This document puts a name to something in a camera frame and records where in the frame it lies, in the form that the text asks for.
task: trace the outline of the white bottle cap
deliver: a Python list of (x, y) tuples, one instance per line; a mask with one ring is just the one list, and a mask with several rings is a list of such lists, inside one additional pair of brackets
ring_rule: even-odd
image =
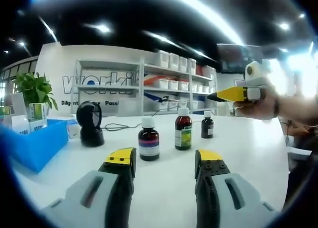
[(211, 117), (211, 111), (210, 110), (204, 111), (204, 118), (210, 118), (210, 117)]
[(141, 127), (143, 128), (154, 128), (155, 127), (155, 121), (153, 117), (151, 116), (145, 116), (141, 119)]
[(187, 107), (179, 108), (178, 115), (179, 116), (188, 116), (189, 115), (189, 109)]

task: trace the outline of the white shelf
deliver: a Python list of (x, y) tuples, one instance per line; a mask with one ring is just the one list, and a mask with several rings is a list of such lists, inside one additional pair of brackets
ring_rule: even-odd
[(126, 85), (78, 85), (83, 90), (138, 90), (138, 86)]
[(139, 66), (139, 63), (129, 62), (105, 62), (102, 60), (79, 60), (81, 67), (84, 70), (106, 70), (106, 69), (117, 69), (123, 71), (131, 71)]
[(205, 93), (205, 92), (192, 92), (192, 94), (194, 94), (194, 95), (209, 95), (209, 93)]
[(162, 68), (162, 67), (150, 65), (150, 64), (145, 64), (144, 69), (146, 73), (163, 74), (167, 76), (189, 76), (189, 73), (184, 73), (184, 72), (172, 70), (169, 68)]
[[(153, 115), (155, 113), (156, 113), (155, 111), (147, 111), (147, 112), (144, 112), (144, 115)], [(174, 110), (174, 111), (162, 110), (156, 113), (156, 115), (169, 115), (169, 114), (177, 114), (177, 113), (178, 113), (177, 110)]]
[(199, 112), (199, 111), (207, 111), (207, 110), (215, 110), (215, 108), (205, 108), (205, 109), (195, 109), (193, 112)]
[(200, 81), (212, 81), (211, 78), (200, 76), (200, 75), (192, 75), (192, 78), (195, 80), (200, 80)]
[(185, 90), (162, 89), (162, 88), (156, 88), (156, 87), (150, 87), (150, 86), (145, 86), (144, 90), (174, 92), (174, 93), (185, 93), (185, 94), (189, 94), (190, 93), (189, 91), (185, 91)]

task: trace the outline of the shelving unit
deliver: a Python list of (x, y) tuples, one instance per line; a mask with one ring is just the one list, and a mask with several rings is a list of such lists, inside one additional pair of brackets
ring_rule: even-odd
[[(82, 73), (85, 70), (89, 70), (90, 72), (97, 71), (126, 71), (132, 73), (132, 83), (131, 85), (120, 85), (120, 83), (110, 83), (109, 85), (102, 84), (80, 84), (80, 82), (76, 78), (81, 78)], [(83, 59), (78, 60), (74, 70), (72, 90), (71, 90), (71, 111), (72, 113), (76, 113), (76, 104), (74, 105), (73, 101), (78, 101), (78, 104), (82, 103), (81, 92), (87, 91), (87, 94), (93, 94), (94, 91), (118, 91), (119, 93), (125, 93), (125, 91), (130, 91), (130, 95), (134, 98), (138, 98), (140, 100), (140, 110), (138, 112), (139, 115), (153, 115), (156, 111), (144, 111), (144, 92), (167, 92), (169, 94), (182, 95), (183, 97), (188, 97), (189, 109), (190, 113), (200, 112), (205, 110), (214, 110), (214, 106), (212, 108), (204, 108), (204, 109), (194, 109), (193, 108), (193, 97), (194, 96), (206, 96), (208, 93), (203, 92), (192, 92), (192, 85), (195, 82), (199, 82), (203, 85), (208, 85), (211, 78), (200, 76), (200, 75), (192, 75), (192, 72), (188, 66), (188, 72), (180, 72), (176, 70), (172, 70), (169, 68), (162, 68), (159, 66), (145, 64), (145, 58), (141, 57), (139, 63), (134, 62), (107, 62), (101, 60), (90, 60)], [(171, 89), (163, 89), (156, 88), (151, 86), (144, 86), (144, 75), (146, 74), (155, 74), (155, 75), (164, 75), (164, 76), (173, 76), (179, 79), (186, 79), (189, 81), (189, 91), (181, 91), (181, 90), (171, 90)], [(159, 111), (157, 114), (175, 114), (177, 111), (168, 111), (163, 110)], [(116, 113), (103, 113), (103, 115), (116, 115)]]
[(171, 89), (163, 89), (163, 88), (150, 87), (150, 86), (145, 86), (144, 90), (172, 92), (172, 93), (184, 93), (184, 94), (189, 94), (190, 93), (189, 91), (186, 91), (186, 90), (171, 90)]

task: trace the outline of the brown glass bottle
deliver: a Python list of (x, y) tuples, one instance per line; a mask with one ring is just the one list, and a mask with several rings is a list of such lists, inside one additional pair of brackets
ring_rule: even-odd
[(204, 119), (201, 122), (201, 137), (209, 139), (213, 137), (214, 122), (211, 119), (211, 111), (204, 111)]
[(159, 133), (154, 130), (154, 119), (142, 118), (142, 127), (138, 133), (139, 156), (142, 160), (154, 161), (159, 158)]
[(188, 108), (179, 108), (175, 121), (174, 146), (177, 150), (188, 150), (192, 143), (192, 120)]

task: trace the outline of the bracelet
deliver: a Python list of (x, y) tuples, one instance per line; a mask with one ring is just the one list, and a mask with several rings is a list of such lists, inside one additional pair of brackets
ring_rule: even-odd
[(277, 117), (279, 113), (279, 102), (278, 102), (278, 98), (275, 98), (275, 102), (274, 102), (274, 116), (273, 118)]

